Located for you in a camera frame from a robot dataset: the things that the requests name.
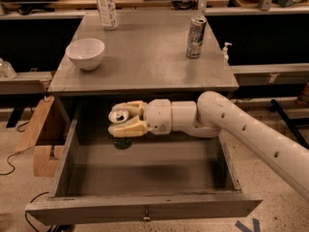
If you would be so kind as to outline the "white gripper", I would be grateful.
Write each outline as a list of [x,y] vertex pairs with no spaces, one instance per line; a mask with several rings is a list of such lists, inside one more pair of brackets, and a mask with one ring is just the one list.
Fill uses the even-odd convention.
[[[112,110],[118,109],[126,109],[133,118],[121,124],[111,125],[108,132],[114,137],[138,137],[148,131],[161,135],[169,134],[172,130],[172,104],[169,100],[153,100],[148,104],[143,101],[128,101],[112,107]],[[145,121],[138,117],[142,114]]]

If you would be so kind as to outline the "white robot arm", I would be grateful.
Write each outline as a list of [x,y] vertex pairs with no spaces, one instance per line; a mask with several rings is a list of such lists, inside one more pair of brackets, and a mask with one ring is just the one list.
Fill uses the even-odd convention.
[[203,93],[197,101],[164,99],[118,103],[111,108],[108,120],[108,131],[117,138],[173,131],[211,138],[225,130],[309,200],[308,150],[214,91]]

